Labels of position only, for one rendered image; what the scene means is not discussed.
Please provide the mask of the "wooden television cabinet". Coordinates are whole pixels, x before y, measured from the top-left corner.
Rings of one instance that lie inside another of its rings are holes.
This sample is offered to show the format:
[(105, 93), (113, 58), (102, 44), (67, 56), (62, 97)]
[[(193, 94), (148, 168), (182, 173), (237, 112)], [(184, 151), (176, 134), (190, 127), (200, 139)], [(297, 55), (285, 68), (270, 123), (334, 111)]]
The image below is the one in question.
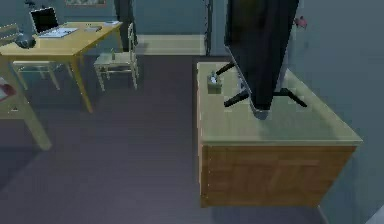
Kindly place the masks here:
[(361, 144), (361, 138), (292, 72), (284, 84), (304, 105), (274, 99), (257, 119), (247, 101), (225, 107), (238, 92), (238, 74), (208, 76), (218, 62), (197, 65), (200, 202), (212, 206), (317, 206)]

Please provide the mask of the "black floor lamp pole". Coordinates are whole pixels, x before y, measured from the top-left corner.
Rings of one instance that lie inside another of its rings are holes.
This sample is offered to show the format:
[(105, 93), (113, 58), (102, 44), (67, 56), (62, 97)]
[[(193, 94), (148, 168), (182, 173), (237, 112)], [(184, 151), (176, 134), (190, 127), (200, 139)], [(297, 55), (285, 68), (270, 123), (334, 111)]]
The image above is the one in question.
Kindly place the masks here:
[(212, 35), (212, 14), (213, 14), (213, 0), (202, 0), (205, 6), (205, 31), (204, 31), (204, 45), (205, 55), (209, 56), (211, 53), (211, 35)]

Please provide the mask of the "pale wooden chair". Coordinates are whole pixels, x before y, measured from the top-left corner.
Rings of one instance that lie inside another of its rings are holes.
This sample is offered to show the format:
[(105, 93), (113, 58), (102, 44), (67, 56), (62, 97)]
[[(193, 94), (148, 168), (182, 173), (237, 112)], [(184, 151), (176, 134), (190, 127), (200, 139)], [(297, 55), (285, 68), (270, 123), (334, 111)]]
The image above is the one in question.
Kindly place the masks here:
[(122, 73), (118, 67), (126, 67), (125, 72), (130, 72), (135, 89), (138, 88), (137, 79), (139, 78), (138, 60), (136, 55), (134, 24), (128, 26), (128, 51), (116, 53), (112, 49), (109, 53), (101, 53), (94, 62), (94, 69), (99, 81), (101, 90), (105, 90), (103, 76), (110, 79), (113, 73)]
[[(0, 47), (15, 43), (16, 37), (23, 33), (16, 23), (0, 26)], [(3, 54), (0, 53), (0, 61), (7, 63), (7, 66), (11, 67), (16, 74), (19, 82), (25, 90), (28, 89), (23, 73), (33, 73), (37, 70), (40, 73), (42, 79), (45, 78), (45, 74), (48, 74), (57, 90), (60, 89), (60, 85), (57, 81), (55, 71), (61, 66), (67, 68), (70, 77), (73, 77), (73, 72), (68, 63), (60, 63), (55, 61), (31, 61), (31, 60), (14, 60), (12, 62), (7, 61)]]

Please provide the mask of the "black television set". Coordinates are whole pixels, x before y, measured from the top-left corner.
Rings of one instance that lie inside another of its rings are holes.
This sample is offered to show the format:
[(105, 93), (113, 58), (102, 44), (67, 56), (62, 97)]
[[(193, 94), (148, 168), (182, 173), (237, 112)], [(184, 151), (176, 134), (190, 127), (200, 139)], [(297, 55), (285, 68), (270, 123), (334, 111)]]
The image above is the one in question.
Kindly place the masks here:
[(252, 112), (264, 120), (273, 98), (286, 96), (304, 107), (306, 103), (281, 86), (282, 66), (299, 0), (228, 0), (224, 44), (231, 61), (221, 75), (236, 68), (243, 90), (224, 102), (226, 107), (245, 99)]

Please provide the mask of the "yellow wooden table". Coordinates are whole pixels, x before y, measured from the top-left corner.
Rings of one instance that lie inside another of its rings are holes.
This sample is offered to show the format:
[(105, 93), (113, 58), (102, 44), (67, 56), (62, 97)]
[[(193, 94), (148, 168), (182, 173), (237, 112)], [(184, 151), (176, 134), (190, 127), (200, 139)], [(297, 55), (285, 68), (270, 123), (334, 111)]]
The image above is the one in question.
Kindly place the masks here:
[[(50, 39), (36, 36), (36, 46), (32, 49), (19, 48), (15, 43), (0, 47), (3, 57), (12, 62), (14, 60), (31, 61), (56, 61), (68, 63), (73, 71), (76, 84), (80, 95), (89, 113), (93, 112), (91, 101), (85, 90), (81, 77), (78, 60), (89, 49), (95, 47), (101, 40), (108, 35), (115, 33), (119, 48), (122, 48), (120, 38), (120, 26), (105, 26), (104, 22), (67, 22), (65, 27), (77, 28), (77, 31), (63, 38)], [(102, 26), (98, 32), (85, 32), (89, 26)], [(7, 63), (0, 61), (0, 77), (2, 77), (12, 88), (15, 94), (0, 101), (0, 120), (20, 119), (23, 120), (30, 130), (35, 142), (42, 150), (49, 150), (52, 146), (41, 122), (25, 97), (24, 91), (20, 88), (17, 79), (13, 75)]]

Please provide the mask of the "black open laptop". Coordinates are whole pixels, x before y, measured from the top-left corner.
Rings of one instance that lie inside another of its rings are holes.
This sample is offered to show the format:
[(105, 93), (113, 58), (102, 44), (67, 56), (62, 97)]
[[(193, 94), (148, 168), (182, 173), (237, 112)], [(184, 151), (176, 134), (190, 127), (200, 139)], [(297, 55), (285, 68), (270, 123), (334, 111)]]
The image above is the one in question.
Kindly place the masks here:
[(41, 38), (62, 38), (77, 31), (77, 28), (60, 27), (53, 7), (29, 12), (34, 30)]

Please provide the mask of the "framed wall picture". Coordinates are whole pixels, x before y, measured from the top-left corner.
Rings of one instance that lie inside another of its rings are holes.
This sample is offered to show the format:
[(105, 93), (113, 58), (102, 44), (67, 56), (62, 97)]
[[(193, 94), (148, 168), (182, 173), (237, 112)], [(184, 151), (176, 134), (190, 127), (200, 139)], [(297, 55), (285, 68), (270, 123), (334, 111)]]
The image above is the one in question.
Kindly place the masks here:
[(64, 0), (67, 6), (96, 7), (106, 5), (106, 0)]

